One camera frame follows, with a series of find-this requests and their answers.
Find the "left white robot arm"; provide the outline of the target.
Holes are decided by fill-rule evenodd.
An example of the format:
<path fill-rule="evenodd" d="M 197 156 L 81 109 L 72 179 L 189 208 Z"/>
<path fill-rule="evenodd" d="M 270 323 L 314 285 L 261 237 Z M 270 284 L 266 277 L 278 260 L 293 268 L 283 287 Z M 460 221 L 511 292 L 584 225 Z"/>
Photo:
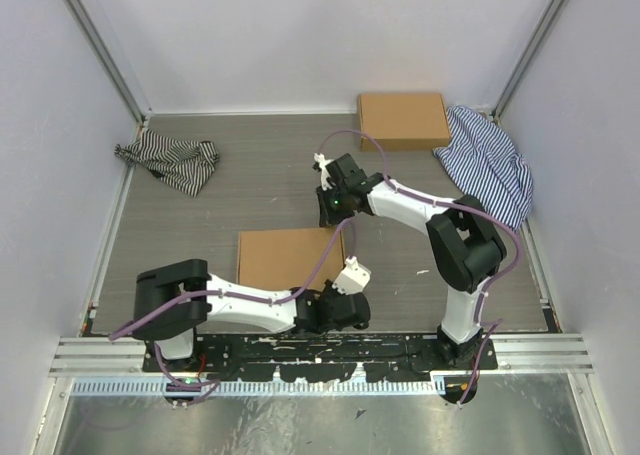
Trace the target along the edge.
<path fill-rule="evenodd" d="M 320 335 L 366 328 L 371 310 L 364 289 L 370 279 L 371 271 L 349 257 L 336 279 L 327 280 L 320 291 L 268 291 L 215 276 L 204 260 L 186 260 L 137 277 L 128 334 L 157 343 L 170 365 L 187 372 L 201 358 L 196 328 L 211 320 L 275 334 Z"/>

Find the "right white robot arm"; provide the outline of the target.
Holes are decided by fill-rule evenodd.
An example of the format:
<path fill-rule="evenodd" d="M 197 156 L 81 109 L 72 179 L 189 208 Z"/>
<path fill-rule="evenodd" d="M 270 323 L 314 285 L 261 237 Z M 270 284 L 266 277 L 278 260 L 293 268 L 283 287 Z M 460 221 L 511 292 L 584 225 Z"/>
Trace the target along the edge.
<path fill-rule="evenodd" d="M 381 173 L 367 175 L 349 154 L 328 159 L 316 153 L 313 168 L 320 173 L 316 195 L 322 227 L 336 227 L 366 213 L 395 220 L 428 237 L 438 273 L 447 284 L 436 346 L 447 367 L 466 367 L 481 342 L 482 290 L 507 255 L 480 202 L 472 196 L 436 197 Z"/>

